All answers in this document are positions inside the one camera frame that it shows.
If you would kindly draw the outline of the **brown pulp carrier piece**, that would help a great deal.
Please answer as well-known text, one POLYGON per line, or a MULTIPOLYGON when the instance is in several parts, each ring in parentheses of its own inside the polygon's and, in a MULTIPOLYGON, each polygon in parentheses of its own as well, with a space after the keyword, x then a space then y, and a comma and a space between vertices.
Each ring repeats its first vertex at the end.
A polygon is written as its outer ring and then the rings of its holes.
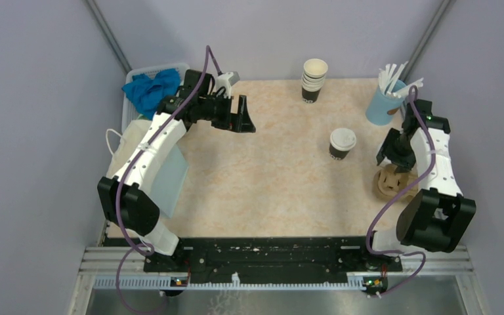
POLYGON ((395 173, 395 169, 395 165, 385 165, 373 178, 373 192, 381 200, 391 200, 417 178, 415 173, 395 173))

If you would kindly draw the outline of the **translucent plastic cup lid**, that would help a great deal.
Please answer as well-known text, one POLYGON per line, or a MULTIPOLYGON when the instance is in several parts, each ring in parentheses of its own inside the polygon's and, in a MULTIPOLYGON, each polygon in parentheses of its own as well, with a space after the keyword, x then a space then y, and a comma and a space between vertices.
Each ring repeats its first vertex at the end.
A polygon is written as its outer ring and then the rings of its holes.
POLYGON ((357 143, 356 134, 348 128, 338 128, 330 134, 331 146, 339 151, 350 151, 357 143))

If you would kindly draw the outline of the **stack of paper cups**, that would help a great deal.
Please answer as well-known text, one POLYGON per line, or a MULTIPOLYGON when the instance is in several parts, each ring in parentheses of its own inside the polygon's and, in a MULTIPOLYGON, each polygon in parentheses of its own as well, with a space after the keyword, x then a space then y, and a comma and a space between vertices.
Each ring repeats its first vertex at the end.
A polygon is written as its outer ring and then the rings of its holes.
POLYGON ((328 65, 319 58, 311 58, 303 65, 302 100, 307 104, 315 103, 324 85, 328 65))

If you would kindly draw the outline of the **light blue paper bag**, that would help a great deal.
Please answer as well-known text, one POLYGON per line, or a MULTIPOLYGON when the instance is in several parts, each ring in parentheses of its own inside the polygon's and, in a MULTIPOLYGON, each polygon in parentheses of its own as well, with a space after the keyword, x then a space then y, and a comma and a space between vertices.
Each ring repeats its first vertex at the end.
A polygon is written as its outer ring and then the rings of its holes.
MULTIPOLYGON (((107 129, 106 133, 114 133, 120 137, 117 150, 110 151, 112 158, 106 177, 112 178, 115 173, 131 157, 140 141, 144 138, 152 122, 147 119, 136 119, 128 124, 123 133, 107 129)), ((159 169, 148 195, 159 207, 161 213, 171 218, 175 212, 186 174, 188 163, 177 145, 173 146, 164 164, 159 169)))

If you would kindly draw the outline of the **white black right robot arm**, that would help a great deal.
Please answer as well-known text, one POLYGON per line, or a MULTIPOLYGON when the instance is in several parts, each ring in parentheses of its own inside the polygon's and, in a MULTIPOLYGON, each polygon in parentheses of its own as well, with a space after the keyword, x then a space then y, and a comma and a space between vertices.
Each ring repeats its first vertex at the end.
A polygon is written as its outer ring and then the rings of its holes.
POLYGON ((417 175, 398 192, 417 190, 400 213, 394 231, 369 228, 369 245, 358 253, 360 265, 377 270, 385 255, 405 253, 410 246, 451 253, 476 213, 474 200, 456 183, 449 153, 448 119, 432 114, 432 102, 416 100, 406 110, 402 128, 390 129, 377 155, 378 165, 395 175, 417 175))

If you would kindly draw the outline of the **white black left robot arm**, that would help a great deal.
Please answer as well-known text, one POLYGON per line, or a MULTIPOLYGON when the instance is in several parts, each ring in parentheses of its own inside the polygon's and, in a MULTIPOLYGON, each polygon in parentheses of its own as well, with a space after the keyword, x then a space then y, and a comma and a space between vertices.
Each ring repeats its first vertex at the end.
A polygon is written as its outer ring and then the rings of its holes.
POLYGON ((171 151, 190 127, 203 120, 211 126, 234 133, 254 133, 256 128, 247 110, 247 97, 240 95, 233 113, 232 87, 240 80, 238 72, 187 70, 174 95, 157 104, 147 131, 132 146, 121 167, 102 177, 97 185, 106 220, 116 224, 126 236, 134 232, 144 244, 145 255, 159 254, 159 263, 176 271, 184 263, 177 249, 179 238, 161 221, 159 198, 152 195, 158 173, 165 168, 171 151))

